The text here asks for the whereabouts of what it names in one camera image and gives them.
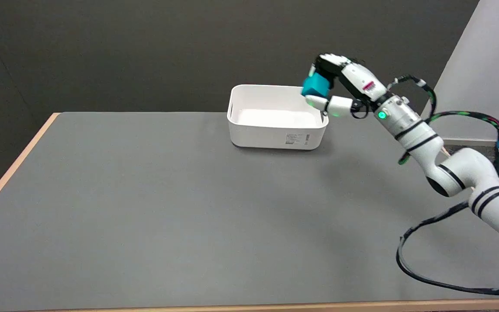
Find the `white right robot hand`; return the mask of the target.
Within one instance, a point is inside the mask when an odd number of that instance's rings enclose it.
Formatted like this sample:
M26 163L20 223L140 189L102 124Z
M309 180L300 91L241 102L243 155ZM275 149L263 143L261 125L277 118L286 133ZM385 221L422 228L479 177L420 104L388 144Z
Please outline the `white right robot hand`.
M352 99L329 95L335 80L349 91ZM355 118L362 107L366 108L366 114L375 112L392 93L360 63L345 56L323 53L313 61L301 95L308 105L324 115Z

